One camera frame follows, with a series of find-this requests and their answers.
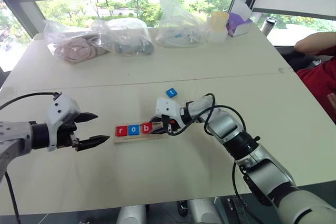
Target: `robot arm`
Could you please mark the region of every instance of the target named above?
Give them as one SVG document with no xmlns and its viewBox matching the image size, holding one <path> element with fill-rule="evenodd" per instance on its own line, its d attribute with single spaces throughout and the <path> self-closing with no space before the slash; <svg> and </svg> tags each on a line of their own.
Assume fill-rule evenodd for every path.
<svg viewBox="0 0 336 224">
<path fill-rule="evenodd" d="M 174 135 L 174 131 L 185 127 L 196 117 L 196 122 L 205 122 L 212 102 L 212 97 L 204 96 L 182 108 L 173 100 L 158 99 L 156 120 L 161 118 L 166 127 L 161 133 Z M 244 181 L 259 202 L 275 206 L 283 223 L 335 223 L 336 210 L 316 195 L 297 188 L 290 173 L 257 143 L 260 138 L 252 138 L 228 112 L 215 108 L 207 129 L 234 158 Z"/>
<path fill-rule="evenodd" d="M 74 131 L 75 123 L 97 118 L 92 113 L 81 113 L 77 103 L 61 94 L 48 109 L 46 123 L 0 122 L 0 182 L 7 165 L 16 157 L 23 156 L 32 149 L 72 146 L 77 151 L 95 147 L 105 142 L 109 136 L 93 136 L 79 141 Z"/>
</svg>

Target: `clear plastic bag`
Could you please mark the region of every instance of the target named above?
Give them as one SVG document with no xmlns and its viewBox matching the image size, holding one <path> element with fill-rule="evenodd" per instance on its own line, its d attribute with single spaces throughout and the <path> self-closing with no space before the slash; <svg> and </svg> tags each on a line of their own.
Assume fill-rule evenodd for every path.
<svg viewBox="0 0 336 224">
<path fill-rule="evenodd" d="M 98 33 L 97 45 L 105 50 L 125 55 L 154 51 L 146 23 L 137 18 L 96 20 L 91 28 Z"/>
<path fill-rule="evenodd" d="M 206 23 L 178 0 L 160 0 L 163 11 L 156 42 L 164 47 L 197 47 L 206 38 Z"/>
<path fill-rule="evenodd" d="M 90 29 L 67 27 L 52 20 L 45 22 L 47 47 L 59 59 L 74 64 L 107 52 L 97 46 L 98 34 Z"/>
</svg>

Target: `purple tissue box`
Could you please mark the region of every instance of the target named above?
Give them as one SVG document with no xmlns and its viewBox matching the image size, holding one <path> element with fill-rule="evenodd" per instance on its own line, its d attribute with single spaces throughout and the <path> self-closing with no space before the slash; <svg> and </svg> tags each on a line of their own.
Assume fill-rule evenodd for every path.
<svg viewBox="0 0 336 224">
<path fill-rule="evenodd" d="M 226 23 L 226 28 L 229 35 L 235 37 L 247 33 L 251 24 L 251 19 L 244 21 L 238 14 L 229 13 L 229 20 Z"/>
</svg>

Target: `red shirt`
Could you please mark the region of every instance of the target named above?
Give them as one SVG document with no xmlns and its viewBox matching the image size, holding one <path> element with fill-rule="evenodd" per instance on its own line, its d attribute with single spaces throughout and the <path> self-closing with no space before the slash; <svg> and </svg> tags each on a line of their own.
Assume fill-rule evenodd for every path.
<svg viewBox="0 0 336 224">
<path fill-rule="evenodd" d="M 336 93 L 336 59 L 322 63 L 314 68 L 301 69 L 298 76 L 321 104 L 330 118 L 336 123 L 336 113 L 327 95 Z"/>
</svg>

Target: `window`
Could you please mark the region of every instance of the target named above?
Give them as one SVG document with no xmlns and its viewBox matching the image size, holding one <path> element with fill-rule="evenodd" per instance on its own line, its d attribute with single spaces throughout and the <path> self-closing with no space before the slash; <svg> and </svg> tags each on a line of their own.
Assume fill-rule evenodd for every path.
<svg viewBox="0 0 336 224">
<path fill-rule="evenodd" d="M 319 31 L 336 31 L 336 21 L 291 16 L 283 14 L 253 13 L 256 25 L 261 29 L 267 17 L 275 18 L 277 23 L 267 36 L 274 46 L 293 46 L 299 40 Z"/>
<path fill-rule="evenodd" d="M 215 10 L 226 10 L 232 0 L 179 0 L 187 11 L 206 20 Z M 89 27 L 97 19 L 137 17 L 157 27 L 160 0 L 46 0 L 36 2 L 46 19 L 65 25 Z"/>
<path fill-rule="evenodd" d="M 30 41 L 26 30 L 0 0 L 0 67 L 4 72 L 12 71 Z"/>
</svg>

